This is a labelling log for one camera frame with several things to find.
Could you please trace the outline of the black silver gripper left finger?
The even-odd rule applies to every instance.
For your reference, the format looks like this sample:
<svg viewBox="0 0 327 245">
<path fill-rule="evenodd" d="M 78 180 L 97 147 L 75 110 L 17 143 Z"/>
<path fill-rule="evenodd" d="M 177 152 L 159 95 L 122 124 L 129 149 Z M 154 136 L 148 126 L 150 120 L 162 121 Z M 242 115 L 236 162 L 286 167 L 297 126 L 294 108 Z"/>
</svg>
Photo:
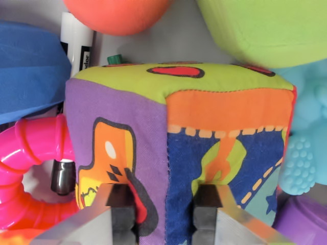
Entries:
<svg viewBox="0 0 327 245">
<path fill-rule="evenodd" d="M 91 206 L 30 244 L 136 244 L 134 196 L 127 184 L 102 184 Z"/>
</svg>

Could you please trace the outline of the black silver gripper right finger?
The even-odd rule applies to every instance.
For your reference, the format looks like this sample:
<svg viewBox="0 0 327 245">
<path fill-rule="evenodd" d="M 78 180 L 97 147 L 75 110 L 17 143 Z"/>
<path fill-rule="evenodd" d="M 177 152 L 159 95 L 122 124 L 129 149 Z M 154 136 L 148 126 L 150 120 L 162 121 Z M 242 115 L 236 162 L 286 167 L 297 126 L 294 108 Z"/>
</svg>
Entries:
<svg viewBox="0 0 327 245">
<path fill-rule="evenodd" d="M 193 244 L 293 244 L 239 208 L 227 185 L 200 185 L 193 204 Z"/>
</svg>

